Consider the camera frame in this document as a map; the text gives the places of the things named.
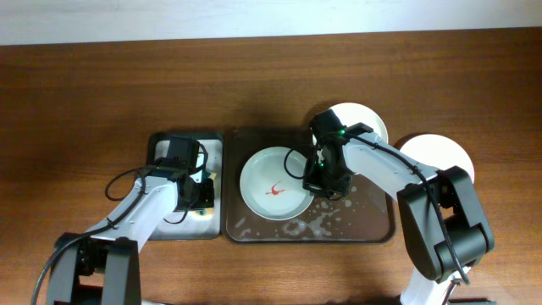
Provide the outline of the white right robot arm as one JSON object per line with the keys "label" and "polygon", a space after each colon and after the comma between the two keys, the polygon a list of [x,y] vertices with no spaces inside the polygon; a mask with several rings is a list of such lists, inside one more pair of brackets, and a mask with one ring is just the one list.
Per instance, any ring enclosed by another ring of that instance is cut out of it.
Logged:
{"label": "white right robot arm", "polygon": [[438,169],[387,144],[368,125],[343,125],[332,109],[309,123],[315,138],[302,186],[316,197],[345,197],[361,175],[397,201],[414,270],[396,304],[447,304],[495,238],[465,169]]}

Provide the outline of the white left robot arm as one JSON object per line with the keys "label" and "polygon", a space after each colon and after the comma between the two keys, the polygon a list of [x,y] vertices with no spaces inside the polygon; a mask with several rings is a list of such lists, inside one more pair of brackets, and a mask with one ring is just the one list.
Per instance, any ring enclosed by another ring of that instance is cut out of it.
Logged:
{"label": "white left robot arm", "polygon": [[139,254],[147,241],[219,233],[224,140],[218,133],[157,133],[131,191],[86,232],[58,238],[40,277],[48,304],[142,304]]}

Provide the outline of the grey-green plate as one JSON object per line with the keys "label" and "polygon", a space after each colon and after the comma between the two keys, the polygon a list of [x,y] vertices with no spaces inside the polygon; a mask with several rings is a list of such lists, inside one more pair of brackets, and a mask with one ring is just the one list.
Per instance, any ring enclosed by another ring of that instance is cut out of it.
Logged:
{"label": "grey-green plate", "polygon": [[241,196],[258,216],[281,221],[302,214],[313,195],[302,187],[307,159],[287,147],[268,147],[256,152],[241,171]]}

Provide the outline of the pink plate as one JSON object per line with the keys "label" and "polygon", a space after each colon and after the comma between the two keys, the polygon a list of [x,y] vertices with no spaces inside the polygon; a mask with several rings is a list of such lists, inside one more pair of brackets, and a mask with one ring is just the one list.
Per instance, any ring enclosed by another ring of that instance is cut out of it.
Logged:
{"label": "pink plate", "polygon": [[436,134],[413,136],[399,145],[399,150],[423,164],[439,169],[458,166],[475,181],[473,161],[467,151],[451,138]]}

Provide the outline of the cream white plate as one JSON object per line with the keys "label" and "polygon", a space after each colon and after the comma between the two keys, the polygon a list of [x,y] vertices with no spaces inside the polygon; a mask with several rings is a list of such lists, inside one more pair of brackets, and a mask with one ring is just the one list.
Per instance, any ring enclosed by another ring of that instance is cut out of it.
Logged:
{"label": "cream white plate", "polygon": [[342,125],[350,127],[363,123],[379,136],[379,144],[388,144],[388,131],[384,121],[371,108],[359,103],[337,103],[329,108],[335,113]]}

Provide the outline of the yellow green sponge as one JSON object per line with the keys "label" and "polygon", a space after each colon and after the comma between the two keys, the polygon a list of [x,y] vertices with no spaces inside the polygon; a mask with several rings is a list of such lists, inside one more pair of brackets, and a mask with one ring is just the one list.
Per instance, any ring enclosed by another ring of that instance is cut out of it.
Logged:
{"label": "yellow green sponge", "polygon": [[202,170],[191,179],[188,211],[198,217],[211,216],[214,211],[216,174]]}

